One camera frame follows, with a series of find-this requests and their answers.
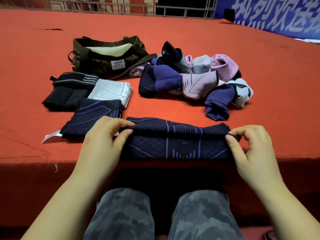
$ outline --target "leg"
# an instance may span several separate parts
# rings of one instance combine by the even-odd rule
[[[169,240],[243,240],[227,195],[197,190],[183,195],[172,216]]]
[[[103,195],[83,240],[154,240],[154,229],[148,196],[118,188]]]

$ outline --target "camouflage bag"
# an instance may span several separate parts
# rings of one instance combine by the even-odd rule
[[[157,54],[149,55],[138,36],[123,37],[117,42],[102,42],[83,36],[73,40],[73,51],[68,55],[74,72],[109,80],[119,78],[153,58],[157,58]]]

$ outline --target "blue sign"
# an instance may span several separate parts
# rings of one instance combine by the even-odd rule
[[[235,23],[299,39],[320,39],[320,0],[218,0],[215,19],[235,10]]]

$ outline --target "bag label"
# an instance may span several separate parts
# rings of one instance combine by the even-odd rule
[[[113,60],[111,61],[111,66],[113,70],[126,68],[125,60]]]

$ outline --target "red tablecloth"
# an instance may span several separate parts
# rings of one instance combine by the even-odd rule
[[[289,188],[302,198],[319,200],[320,46],[225,20],[23,10],[0,10],[0,18],[5,20],[0,26],[0,225],[30,225],[74,167],[81,144],[41,144],[72,113],[48,112],[41,102],[52,91],[49,77],[71,71],[67,54],[72,40],[82,36],[112,42],[138,35],[149,53],[161,52],[168,40],[194,58],[230,56],[254,96],[243,109],[231,110],[225,123],[230,128],[263,125]],[[45,30],[57,28],[62,30]],[[142,98],[139,78],[127,81],[132,95],[123,118],[158,117],[201,127],[218,124],[206,117],[197,102]],[[135,161],[119,166],[212,167],[221,174],[234,209],[265,214],[232,165]]]

